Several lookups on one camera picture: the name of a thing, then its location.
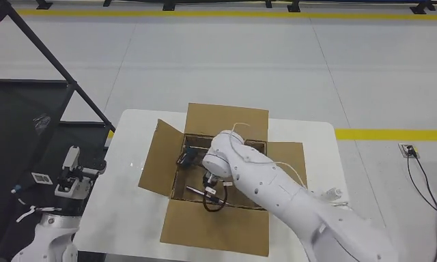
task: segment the white cable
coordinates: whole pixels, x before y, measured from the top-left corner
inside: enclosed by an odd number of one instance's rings
[[[18,198],[18,201],[23,204],[23,205],[27,205],[26,202],[24,202],[22,199]]]
[[[302,186],[302,188],[304,188],[305,190],[308,190],[307,189],[307,187],[305,187],[305,185],[304,185],[304,183],[303,183],[303,180],[300,178],[300,175],[299,175],[299,173],[298,173],[298,171],[296,171],[296,169],[294,169],[291,165],[289,165],[288,163],[285,163],[285,162],[274,162],[274,161],[271,161],[271,162],[252,162],[252,161],[248,161],[248,160],[246,160],[243,156],[241,156],[237,151],[236,151],[236,149],[234,148],[234,145],[232,144],[232,140],[231,140],[231,137],[234,135],[234,130],[235,130],[235,126],[236,125],[245,125],[245,126],[251,126],[251,125],[249,125],[249,124],[247,124],[247,123],[235,123],[234,124],[234,126],[232,127],[232,130],[231,130],[231,134],[229,135],[229,142],[231,143],[231,148],[232,148],[232,150],[244,161],[244,162],[247,162],[247,163],[251,163],[251,164],[284,164],[285,166],[288,166],[291,170],[293,170],[294,171],[294,173],[296,174],[296,176],[298,177],[298,179],[299,179],[299,182],[300,182],[300,186]]]

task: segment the white table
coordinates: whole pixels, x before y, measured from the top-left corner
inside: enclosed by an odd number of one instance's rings
[[[74,243],[79,250],[178,261],[307,261],[291,229],[270,215],[270,254],[258,257],[160,243],[169,199],[137,186],[158,119],[183,131],[186,113],[127,110],[111,141],[106,173],[94,186]],[[337,140],[329,123],[269,119],[269,141],[303,143],[310,190],[343,190]]]

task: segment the black cable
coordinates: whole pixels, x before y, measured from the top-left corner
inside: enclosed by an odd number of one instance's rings
[[[431,188],[430,188],[430,186],[429,186],[429,182],[428,182],[428,176],[426,175],[425,170],[423,170],[423,167],[422,167],[421,161],[417,158],[416,155],[413,155],[413,156],[414,156],[414,158],[416,159],[416,161],[417,161],[417,163],[419,164],[419,166],[421,167],[422,173],[423,173],[423,175],[425,176],[426,188],[428,189],[429,195],[431,196],[431,199],[432,199],[432,201],[434,202],[434,205],[435,205],[436,208],[437,208],[437,201],[436,201],[436,199],[434,198],[434,195],[433,195],[432,192],[431,192]]]
[[[420,168],[421,168],[421,170],[422,170],[423,175],[425,176],[426,187],[427,187],[427,189],[428,189],[428,192],[429,192],[429,195],[431,196],[432,201],[434,202],[435,207],[432,206],[432,204],[431,204],[431,203],[430,203],[430,202],[429,202],[429,201],[428,201],[428,200],[427,200],[427,199],[422,195],[421,191],[419,191],[419,189],[417,188],[416,184],[414,183],[414,180],[412,179],[411,172],[410,172],[410,152],[411,152],[411,154],[414,156],[414,158],[416,159],[417,163],[419,164],[419,166],[420,166]],[[437,202],[436,202],[436,199],[434,198],[434,195],[433,195],[432,192],[431,192],[431,188],[430,188],[430,186],[429,186],[429,182],[428,182],[428,176],[426,175],[426,172],[425,172],[425,170],[423,169],[420,160],[417,158],[416,151],[414,150],[413,147],[409,147],[409,148],[408,148],[408,152],[407,152],[407,167],[408,167],[408,174],[410,175],[411,182],[412,182],[412,184],[414,185],[414,187],[416,188],[417,192],[418,192],[418,193],[421,195],[421,197],[426,201],[426,203],[428,203],[429,206],[431,206],[432,209],[434,209],[434,210],[437,211]],[[436,254],[434,255],[434,258],[433,258],[432,261],[433,261],[433,262],[437,262],[437,250],[436,250]]]
[[[421,197],[422,197],[422,199],[424,200],[424,201],[426,201],[426,203],[428,203],[429,204],[429,206],[431,206],[431,208],[432,209],[434,209],[435,211],[437,211],[437,207],[434,207],[424,196],[423,196],[423,194],[422,194],[422,192],[417,188],[417,186],[416,186],[416,184],[415,184],[415,182],[414,182],[414,180],[412,179],[412,176],[411,176],[411,171],[410,171],[410,155],[408,154],[407,155],[407,167],[408,167],[408,174],[410,175],[410,179],[411,179],[411,182],[412,182],[412,185],[416,188],[416,190],[417,190],[417,192],[421,195]],[[425,172],[423,172],[424,174],[425,174],[425,178],[426,178],[426,182],[428,182],[428,178],[427,178],[427,176],[426,176],[426,173]]]
[[[429,195],[431,196],[431,199],[432,199],[432,201],[434,202],[434,205],[435,205],[436,208],[437,208],[437,202],[436,202],[436,199],[434,198],[434,195],[433,195],[432,192],[431,192],[431,188],[429,187],[428,176],[426,175],[426,172],[425,172],[425,170],[424,170],[423,167],[422,167],[421,161],[417,158],[417,155],[416,155],[416,154],[413,154],[413,156],[414,156],[414,158],[416,159],[416,161],[417,161],[417,163],[419,164],[419,166],[421,167],[422,173],[423,173],[423,175],[425,176],[426,187],[427,187],[427,189],[428,189]],[[434,255],[433,262],[437,262],[437,250],[436,250],[436,254]]]
[[[223,202],[220,204],[220,207],[216,208],[216,209],[210,209],[208,207],[208,205],[206,204],[206,195],[208,194],[208,192],[203,193],[203,198],[202,198],[202,203],[203,203],[203,207],[205,208],[206,211],[210,212],[210,213],[215,213],[218,212],[220,210],[222,210],[224,208],[224,206],[226,205],[226,201],[227,201],[227,186],[224,186],[225,189],[225,198],[223,199]]]

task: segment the box flap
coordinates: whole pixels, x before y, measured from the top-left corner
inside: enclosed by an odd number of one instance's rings
[[[269,142],[267,143],[267,156],[275,162],[285,162],[291,165],[296,169],[306,187],[308,187],[302,143]],[[293,170],[283,164],[279,164],[279,166],[287,172],[295,182],[300,184]]]
[[[268,212],[224,207],[210,213],[201,203],[170,200],[161,242],[268,256]]]
[[[237,106],[188,104],[185,133],[216,136],[222,130],[231,130],[235,123],[251,125],[236,126],[235,131],[244,139],[267,141],[268,111]]]
[[[170,196],[184,135],[158,120],[138,186]]]

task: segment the white robot body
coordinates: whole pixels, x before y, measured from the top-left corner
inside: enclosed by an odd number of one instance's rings
[[[239,191],[289,226],[311,262],[334,261],[323,257],[336,261],[398,261],[384,231],[373,228],[351,210],[315,198],[270,158],[244,145],[235,132],[223,131],[212,140],[203,165],[217,177],[232,176]],[[324,248],[322,242],[331,247]]]
[[[79,230],[81,217],[44,213],[35,227],[35,238],[12,262],[76,262],[77,248],[71,236]]]

